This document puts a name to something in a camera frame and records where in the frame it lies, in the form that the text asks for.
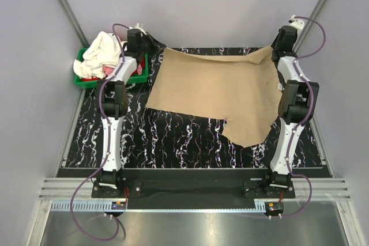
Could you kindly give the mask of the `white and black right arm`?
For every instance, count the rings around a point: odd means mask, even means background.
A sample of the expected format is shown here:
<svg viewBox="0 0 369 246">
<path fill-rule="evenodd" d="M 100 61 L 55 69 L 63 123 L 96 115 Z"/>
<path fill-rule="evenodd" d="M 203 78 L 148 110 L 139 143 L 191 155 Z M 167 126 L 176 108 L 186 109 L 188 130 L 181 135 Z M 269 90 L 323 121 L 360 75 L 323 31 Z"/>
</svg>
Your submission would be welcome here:
<svg viewBox="0 0 369 246">
<path fill-rule="evenodd" d="M 276 152 L 259 186 L 267 198 L 283 194 L 294 197 L 293 155 L 305 125 L 313 116 L 319 92 L 319 84 L 302 72 L 293 51 L 300 30 L 293 24 L 284 25 L 272 43 L 272 61 L 283 81 L 283 92 L 278 105 L 281 127 Z"/>
</svg>

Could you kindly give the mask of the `beige t-shirt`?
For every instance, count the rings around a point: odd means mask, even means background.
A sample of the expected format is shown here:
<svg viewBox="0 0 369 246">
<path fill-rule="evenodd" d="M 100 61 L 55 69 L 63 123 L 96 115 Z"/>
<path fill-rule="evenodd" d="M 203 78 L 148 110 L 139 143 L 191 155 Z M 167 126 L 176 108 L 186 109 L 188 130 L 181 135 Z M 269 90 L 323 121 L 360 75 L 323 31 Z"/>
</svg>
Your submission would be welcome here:
<svg viewBox="0 0 369 246">
<path fill-rule="evenodd" d="M 264 142 L 281 90 L 270 46 L 242 56 L 164 50 L 147 108 L 225 120 L 221 133 L 243 147 Z"/>
</svg>

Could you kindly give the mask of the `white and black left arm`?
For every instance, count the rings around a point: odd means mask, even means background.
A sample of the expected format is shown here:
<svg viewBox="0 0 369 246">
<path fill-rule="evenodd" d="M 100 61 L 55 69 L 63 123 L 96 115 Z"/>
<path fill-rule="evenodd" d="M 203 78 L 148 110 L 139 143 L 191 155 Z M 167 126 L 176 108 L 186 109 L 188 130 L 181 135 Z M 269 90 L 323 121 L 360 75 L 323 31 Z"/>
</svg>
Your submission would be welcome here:
<svg viewBox="0 0 369 246">
<path fill-rule="evenodd" d="M 121 162 L 121 131 L 129 102 L 126 84 L 142 60 L 165 48 L 140 25 L 127 30 L 118 65 L 106 81 L 97 82 L 97 103 L 103 126 L 103 155 L 93 177 L 92 197 L 117 198 L 127 192 Z"/>
</svg>

